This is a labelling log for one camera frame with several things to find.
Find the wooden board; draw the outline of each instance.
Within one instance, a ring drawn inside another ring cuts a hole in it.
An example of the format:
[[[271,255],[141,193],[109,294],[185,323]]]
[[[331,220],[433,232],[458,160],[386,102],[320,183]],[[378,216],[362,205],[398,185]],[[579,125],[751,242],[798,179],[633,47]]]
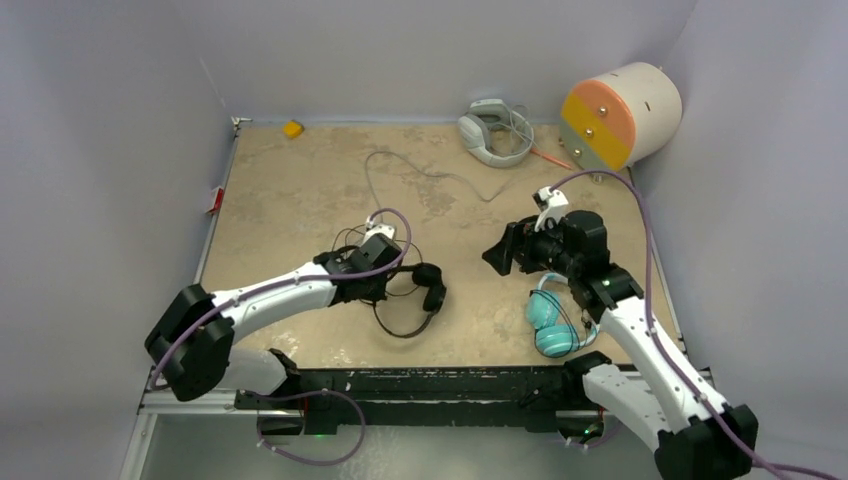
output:
[[[556,127],[537,127],[536,139],[543,151],[566,158]],[[315,127],[294,140],[279,127],[244,129],[209,251],[204,287],[212,291],[247,286],[289,272],[329,250],[342,228],[362,224],[376,207],[363,170],[365,157],[374,150],[408,155],[430,172],[462,175],[486,195],[518,179],[494,201],[483,203],[466,185],[422,176],[400,160],[380,156],[370,162],[381,203],[407,216],[424,259],[444,270],[449,292],[441,313],[423,334],[401,340],[380,329],[370,307],[337,305],[282,320],[239,345],[279,348],[303,367],[561,363],[562,359],[547,359],[536,351],[533,329],[524,320],[528,292],[541,274],[524,275],[514,269],[501,277],[480,255],[500,239],[507,222],[538,213],[531,195],[569,171],[533,155],[512,169],[487,167],[463,149],[453,125]],[[582,177],[562,190],[573,208],[603,216],[613,261],[644,285],[645,233],[626,187],[614,180],[594,184]],[[410,255],[410,261],[416,258]],[[669,335],[676,337],[656,270],[653,275],[655,313]],[[409,285],[408,278],[398,278],[390,290],[403,291]],[[580,312],[566,287],[555,288],[579,325]],[[395,331],[414,330],[424,318],[423,295],[422,290],[391,298],[381,304],[381,317]],[[590,348],[616,363],[629,363],[606,334]]]

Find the white headphones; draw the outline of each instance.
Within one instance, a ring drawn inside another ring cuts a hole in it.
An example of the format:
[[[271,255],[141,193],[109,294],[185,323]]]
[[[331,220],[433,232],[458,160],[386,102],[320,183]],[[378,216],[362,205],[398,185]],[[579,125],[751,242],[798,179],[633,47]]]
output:
[[[518,165],[533,147],[533,127],[503,100],[478,100],[468,107],[468,113],[457,122],[465,148],[490,167],[507,168]],[[510,129],[521,137],[521,148],[508,155],[498,155],[492,148],[490,131]]]

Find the cylindrical container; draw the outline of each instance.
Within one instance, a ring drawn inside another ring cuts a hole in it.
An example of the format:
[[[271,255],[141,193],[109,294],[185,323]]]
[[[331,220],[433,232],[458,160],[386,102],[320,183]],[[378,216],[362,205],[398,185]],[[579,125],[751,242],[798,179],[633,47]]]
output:
[[[671,79],[638,62],[578,83],[560,114],[560,136],[571,158],[585,169],[617,171],[671,139],[683,104]]]

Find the red clip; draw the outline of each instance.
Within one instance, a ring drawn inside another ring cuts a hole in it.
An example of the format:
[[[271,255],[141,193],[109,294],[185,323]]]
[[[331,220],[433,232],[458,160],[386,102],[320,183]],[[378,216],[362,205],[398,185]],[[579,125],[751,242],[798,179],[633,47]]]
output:
[[[215,215],[218,213],[218,210],[221,209],[221,204],[224,203],[224,187],[218,186],[212,190],[212,206],[209,207],[209,210],[206,210],[206,213],[209,215]]]

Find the gray floor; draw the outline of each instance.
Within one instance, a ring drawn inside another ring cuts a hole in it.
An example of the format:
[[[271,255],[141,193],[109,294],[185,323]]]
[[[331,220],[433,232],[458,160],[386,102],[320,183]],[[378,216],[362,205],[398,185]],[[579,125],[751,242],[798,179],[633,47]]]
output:
[[[144,479],[657,479],[648,449],[622,431],[588,453],[566,449],[558,435],[517,428],[368,427],[360,452],[337,467],[308,467],[256,448],[251,416],[160,416]],[[331,458],[356,440],[294,438],[288,449]]]

